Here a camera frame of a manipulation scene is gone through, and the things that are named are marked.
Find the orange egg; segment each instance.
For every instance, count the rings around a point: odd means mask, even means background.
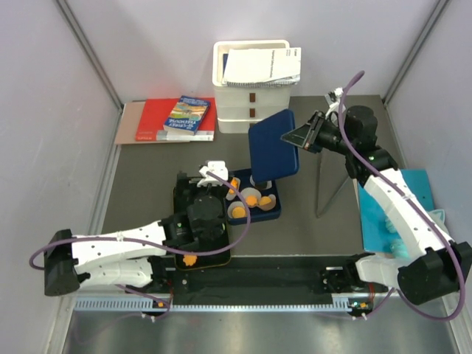
[[[246,209],[244,209],[242,206],[236,206],[236,207],[231,211],[231,216],[232,216],[234,219],[245,218],[245,217],[246,217]]]
[[[272,203],[272,199],[270,197],[262,197],[259,201],[259,205],[267,205]]]
[[[195,263],[197,263],[197,256],[193,254],[184,255],[184,263],[187,267],[193,266]]]
[[[248,195],[246,197],[246,203],[250,208],[254,208],[257,205],[257,197],[255,195]]]
[[[236,189],[239,187],[236,178],[231,180],[231,185]],[[234,190],[229,190],[229,194],[235,194],[235,191]]]

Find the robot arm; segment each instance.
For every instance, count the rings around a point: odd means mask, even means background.
[[[104,235],[73,235],[70,230],[57,232],[51,243],[70,238],[90,241],[66,243],[44,253],[44,293],[60,296],[92,285],[126,284],[135,288],[152,282],[157,288],[164,285],[165,267],[160,257],[166,255],[166,251],[124,241],[125,238],[185,251],[220,248],[225,215],[221,196],[227,193],[227,187],[221,186],[207,172],[225,181],[229,177],[224,162],[207,162],[200,169],[201,178],[188,178],[180,173],[174,189],[174,204],[178,205],[168,218]],[[100,241],[100,237],[113,238],[116,242]]]
[[[335,100],[340,97],[340,93],[332,93],[329,97]],[[333,122],[321,111],[315,112],[302,127],[282,136],[282,140],[311,153],[318,153],[327,148],[344,155],[350,178],[357,179],[367,193],[379,203],[406,244],[410,259],[385,258],[375,254],[352,256],[343,267],[343,285],[364,287],[368,282],[376,282],[399,288],[405,297],[416,305],[457,291],[457,274],[448,252],[426,222],[406,201],[410,199],[424,211],[403,180],[395,160],[386,150],[376,145],[377,119],[373,111],[363,106],[349,108],[344,129],[354,148],[401,188],[406,198],[392,190],[381,178],[374,176],[351,154],[341,137],[337,122]],[[467,278],[472,264],[472,248],[468,243],[457,244],[449,235],[440,232],[451,244],[460,261],[464,277]],[[339,284],[339,274],[334,275],[336,278],[330,277],[329,272],[324,273],[323,277],[328,285],[331,281]]]

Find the red book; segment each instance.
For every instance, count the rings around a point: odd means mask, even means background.
[[[178,100],[179,98],[147,100],[142,110],[135,140],[137,142],[212,142],[215,137],[216,123],[214,98],[202,98],[202,100],[210,101],[211,105],[195,135],[190,136],[164,130],[164,123]]]

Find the stacked drawer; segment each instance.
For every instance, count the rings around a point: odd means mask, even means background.
[[[288,48],[287,41],[227,41],[213,48],[213,87],[221,133],[247,133],[251,125],[285,109],[292,86],[244,88],[221,84],[223,54],[230,49]]]

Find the white wall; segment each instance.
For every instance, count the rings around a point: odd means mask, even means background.
[[[385,94],[436,0],[69,0],[123,101],[211,95],[217,41],[303,48],[294,95]]]
[[[4,1],[0,19],[0,351],[37,354],[58,299],[28,257],[87,231],[117,110],[53,1]]]
[[[448,6],[390,104],[408,167],[426,168],[451,236],[472,244],[472,2]],[[468,280],[472,310],[472,280]]]

